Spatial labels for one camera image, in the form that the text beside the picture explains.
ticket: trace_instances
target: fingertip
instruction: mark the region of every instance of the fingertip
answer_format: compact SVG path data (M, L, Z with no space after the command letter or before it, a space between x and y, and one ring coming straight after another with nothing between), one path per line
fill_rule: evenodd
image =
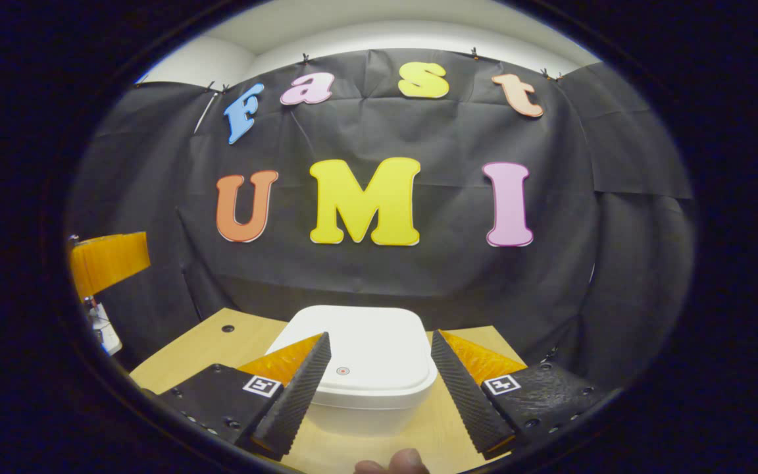
M392 474L429 474L420 453L413 448L397 451L389 467Z
M355 463L354 474L387 474L385 468L375 461L359 461Z

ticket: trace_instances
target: letter m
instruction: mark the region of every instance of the letter m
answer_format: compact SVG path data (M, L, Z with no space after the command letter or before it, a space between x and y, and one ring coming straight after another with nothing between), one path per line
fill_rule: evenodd
M386 159L362 191L345 161L328 159L314 164L309 174L318 180L318 226L309 238L316 244L340 244L343 231L336 218L340 213L350 238L361 242L373 215L379 212L379 223L370 233L376 245L416 245L420 234L413 226L411 198L419 171L415 159Z

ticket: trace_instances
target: black fabric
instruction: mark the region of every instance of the black fabric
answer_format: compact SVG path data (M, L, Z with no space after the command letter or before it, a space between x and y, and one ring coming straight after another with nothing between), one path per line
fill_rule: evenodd
M692 198L673 138L621 75L596 63L567 74L561 84L590 145L596 191Z
M402 96L398 70L412 61L442 65L447 96ZM311 72L333 73L331 98L280 104L291 81ZM491 80L503 73L535 87L530 99L542 117L509 107ZM255 123L229 145L224 110L256 83L265 90ZM356 244L340 219L342 243L312 243L310 166L343 159L365 187L395 156L422 166L413 184L418 245L377 246L370 231ZM530 171L529 246L485 240L493 189L481 167L492 161ZM560 363L613 386L643 367L673 326L692 263L680 156L656 114L603 65L558 82L446 51L356 51L266 72L225 94L146 84L108 117L85 162L104 177L77 186L72 231L148 231L153 266L100 295L139 359L196 324L198 313L224 306L283 321L318 303L396 306L427 330L494 325L530 363L557 346ZM264 170L280 175L264 233L225 240L216 181ZM247 183L238 222L249 219L252 199Z
M120 354L132 364L200 321L184 268L197 282L203 271L184 245L174 207L189 135L212 96L169 83L127 93L96 130L72 185L67 217L81 240L147 233L151 266L96 295L121 339Z

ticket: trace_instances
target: white ceiling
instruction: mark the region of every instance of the white ceiling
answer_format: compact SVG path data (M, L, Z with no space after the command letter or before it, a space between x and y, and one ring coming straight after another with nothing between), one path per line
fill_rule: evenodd
M273 0L205 33L262 54L277 46L353 24L429 20L463 24L511 36L580 66L598 63L568 38L493 0ZM487 56L486 51L479 51Z

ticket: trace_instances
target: table surface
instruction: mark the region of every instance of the table surface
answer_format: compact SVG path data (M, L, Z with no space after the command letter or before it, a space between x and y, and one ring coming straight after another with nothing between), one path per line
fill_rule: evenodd
M225 332L225 326L234 330ZM139 386L160 394L210 364L238 367L262 357L285 327L285 321L222 309L148 357L130 377ZM522 360L492 326L448 332ZM431 332L427 335L431 341ZM393 453L412 447L417 448L431 474L457 473L485 464L472 446L440 376L401 434L392 438L343 436L324 432L305 417L282 463L306 474L350 474L358 461L370 459L387 465Z

